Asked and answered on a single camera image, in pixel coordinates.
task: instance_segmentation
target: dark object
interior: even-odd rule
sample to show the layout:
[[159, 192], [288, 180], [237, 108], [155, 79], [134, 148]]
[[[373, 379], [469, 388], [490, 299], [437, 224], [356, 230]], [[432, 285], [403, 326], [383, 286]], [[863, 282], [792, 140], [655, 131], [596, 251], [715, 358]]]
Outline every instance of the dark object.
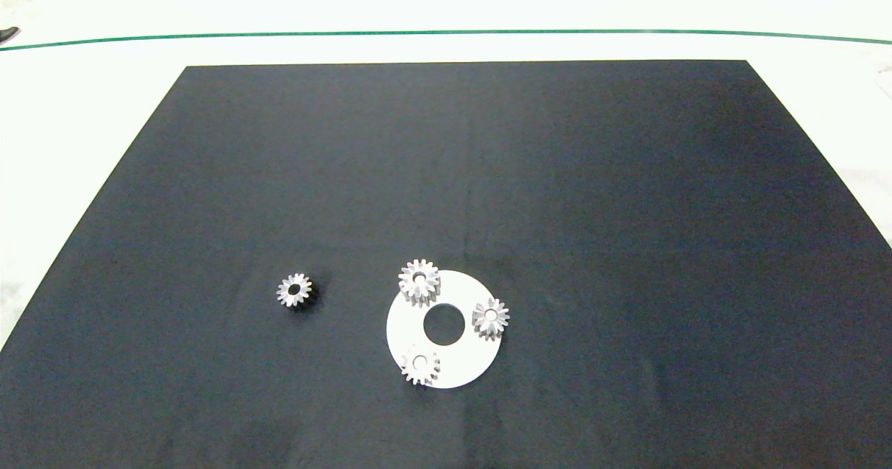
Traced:
[[[457, 390], [385, 342], [421, 255], [511, 308]], [[744, 62], [188, 68], [0, 354], [0, 460], [886, 469], [889, 300]]]
[[20, 32], [20, 29], [18, 26], [11, 26], [7, 29], [0, 30], [0, 44], [3, 44], [7, 40], [10, 40], [10, 38], [15, 37], [16, 35], [19, 34], [19, 32]]

